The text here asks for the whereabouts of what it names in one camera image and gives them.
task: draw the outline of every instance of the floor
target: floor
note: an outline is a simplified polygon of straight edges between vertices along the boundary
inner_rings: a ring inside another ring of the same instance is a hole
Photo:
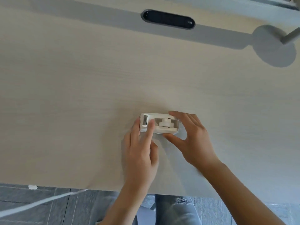
[[[0,211],[22,206],[47,197],[77,191],[54,187],[29,190],[25,185],[0,184]],[[88,225],[89,216],[98,191],[64,197],[28,211],[0,218],[0,225]],[[193,198],[203,225],[235,225],[222,201],[211,198]],[[148,195],[143,206],[150,208],[154,196]],[[300,205],[266,204],[287,225],[300,225]]]

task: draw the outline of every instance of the desk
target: desk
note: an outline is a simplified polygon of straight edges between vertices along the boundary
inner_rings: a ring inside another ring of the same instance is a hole
[[[199,116],[217,155],[261,200],[300,203],[300,55],[285,68],[263,62],[249,39],[264,22],[163,0],[50,2],[0,2],[0,182],[120,190],[133,120],[180,110]],[[237,32],[242,45],[124,23],[144,9]],[[150,193],[217,197],[180,151],[155,140]]]

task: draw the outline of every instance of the white plastic mount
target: white plastic mount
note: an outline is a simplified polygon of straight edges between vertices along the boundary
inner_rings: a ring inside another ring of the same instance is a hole
[[[150,120],[155,121],[154,133],[171,133],[175,134],[179,129],[179,120],[169,114],[154,114],[154,113],[141,113],[140,116],[140,131],[146,132]]]

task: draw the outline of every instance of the cable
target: cable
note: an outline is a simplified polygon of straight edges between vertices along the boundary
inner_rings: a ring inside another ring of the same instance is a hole
[[[49,202],[49,201],[52,201],[52,200],[56,200],[56,199],[59,199],[59,198],[62,198],[62,197],[66,197],[66,196],[69,196],[69,195],[79,194],[79,193],[82,193],[84,191],[87,191],[87,190],[80,190],[78,192],[64,193],[64,194],[57,195],[57,196],[54,196],[54,197],[48,197],[46,199],[39,200],[37,202],[33,202],[31,204],[27,204],[27,205],[24,205],[24,206],[21,206],[21,207],[4,210],[4,211],[0,212],[0,218],[2,218],[4,216],[15,214],[15,213],[18,213],[18,212],[23,212],[25,210],[28,210],[28,209],[33,208],[35,206],[41,205],[43,203],[46,203],[46,202]]]

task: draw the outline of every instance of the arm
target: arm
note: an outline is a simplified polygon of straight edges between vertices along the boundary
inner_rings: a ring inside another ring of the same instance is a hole
[[[155,178],[158,168],[158,147],[152,141],[154,120],[139,140],[140,119],[137,118],[130,132],[124,136],[125,184],[108,210],[101,225],[131,225]]]
[[[238,225],[284,225],[216,156],[207,130],[194,114],[170,111],[184,125],[187,138],[164,137],[182,152],[219,194]]]

